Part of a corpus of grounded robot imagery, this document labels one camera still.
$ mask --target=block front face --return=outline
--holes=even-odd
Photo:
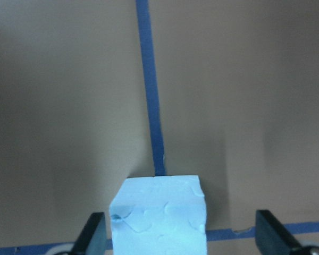
[[[207,254],[196,175],[129,178],[110,204],[114,255]]]

